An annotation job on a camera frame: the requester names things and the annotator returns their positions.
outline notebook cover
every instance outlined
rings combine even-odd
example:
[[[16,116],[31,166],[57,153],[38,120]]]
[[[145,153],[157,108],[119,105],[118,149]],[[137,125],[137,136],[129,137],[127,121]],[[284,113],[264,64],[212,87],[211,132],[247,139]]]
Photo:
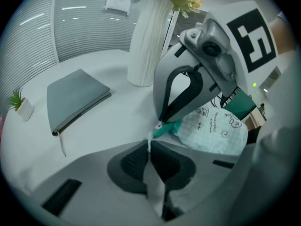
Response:
[[[62,132],[83,113],[111,96],[110,88],[82,69],[47,87],[47,111],[52,134]]]

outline white plant pot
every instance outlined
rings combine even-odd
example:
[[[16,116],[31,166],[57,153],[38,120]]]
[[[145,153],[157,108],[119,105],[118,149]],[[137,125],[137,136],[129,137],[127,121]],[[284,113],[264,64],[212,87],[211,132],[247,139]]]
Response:
[[[17,110],[17,113],[22,116],[24,120],[28,121],[33,113],[33,110],[34,107],[30,104],[29,100],[25,99]]]
[[[141,12],[135,27],[127,69],[127,80],[141,87],[154,83],[160,60],[167,16],[173,8],[170,0],[141,0]]]

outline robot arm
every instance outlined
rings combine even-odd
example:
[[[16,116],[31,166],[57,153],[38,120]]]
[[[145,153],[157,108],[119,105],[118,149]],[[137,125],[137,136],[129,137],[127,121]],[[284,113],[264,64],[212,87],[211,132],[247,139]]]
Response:
[[[253,1],[210,11],[203,23],[183,31],[180,43],[155,70],[153,101],[161,122],[174,122],[220,92],[239,86],[250,94],[276,66],[277,49],[261,11]],[[186,72],[190,86],[168,105],[174,78]]]

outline table surface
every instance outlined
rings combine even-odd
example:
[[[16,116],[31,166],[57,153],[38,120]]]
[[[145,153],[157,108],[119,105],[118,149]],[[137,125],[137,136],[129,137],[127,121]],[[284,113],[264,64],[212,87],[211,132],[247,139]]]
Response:
[[[78,56],[40,73],[23,86],[23,96],[35,110],[28,121],[10,110],[7,114],[0,146],[0,159],[5,178],[26,193],[32,192],[48,177],[75,159],[147,138],[157,125],[152,100],[152,86],[137,87],[127,81],[128,52],[106,50]],[[51,134],[46,93],[52,82],[77,69],[111,88],[112,96],[72,123],[63,133],[67,152],[61,151],[58,137]],[[187,76],[174,80],[171,99],[188,87]],[[171,134],[160,140],[181,145]]]

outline white towel with cartoon print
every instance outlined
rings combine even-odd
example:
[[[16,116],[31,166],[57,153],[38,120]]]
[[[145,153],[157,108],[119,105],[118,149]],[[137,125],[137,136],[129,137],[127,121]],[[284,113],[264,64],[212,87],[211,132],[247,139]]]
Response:
[[[174,123],[172,132],[195,150],[240,155],[248,129],[235,115],[221,108],[201,107]]]

